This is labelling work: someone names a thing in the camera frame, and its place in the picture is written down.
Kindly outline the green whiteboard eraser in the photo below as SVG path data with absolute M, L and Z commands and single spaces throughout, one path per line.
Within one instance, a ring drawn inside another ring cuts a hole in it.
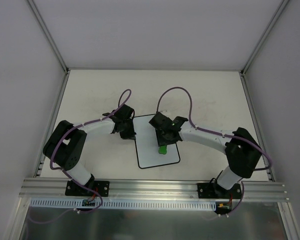
M 158 153 L 161 154 L 161 155 L 166 155 L 167 152 L 168 152 L 168 150 L 167 150 L 167 146 L 166 145 L 160 146 L 158 148 Z

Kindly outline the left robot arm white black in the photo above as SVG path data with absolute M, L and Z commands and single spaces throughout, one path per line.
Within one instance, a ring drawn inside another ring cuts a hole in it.
M 63 120 L 52 132 L 42 153 L 77 184 L 76 189 L 82 195 L 88 196 L 96 190 L 95 177 L 80 163 L 88 134 L 101 136 L 118 133 L 123 140 L 135 140 L 134 116 L 135 110 L 123 104 L 111 113 L 104 113 L 100 119 L 78 126 Z

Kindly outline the small black-framed whiteboard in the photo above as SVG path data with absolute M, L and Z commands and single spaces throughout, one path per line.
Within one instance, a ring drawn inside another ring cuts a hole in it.
M 133 119 L 135 135 L 135 148 L 137 162 L 140 169 L 149 169 L 167 165 L 178 164 L 181 157 L 178 145 L 168 145 L 166 153 L 159 153 L 155 129 L 149 124 L 153 115 L 137 116 Z

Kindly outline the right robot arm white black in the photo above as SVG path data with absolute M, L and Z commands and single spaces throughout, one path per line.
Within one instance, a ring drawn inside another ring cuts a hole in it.
M 218 198 L 229 196 L 238 181 L 251 178 L 262 155 L 254 138 L 242 127 L 230 134 L 222 133 L 197 127 L 185 117 L 172 120 L 161 112 L 157 112 L 149 124 L 155 129 L 159 147 L 186 141 L 225 154 L 228 165 L 210 187 Z

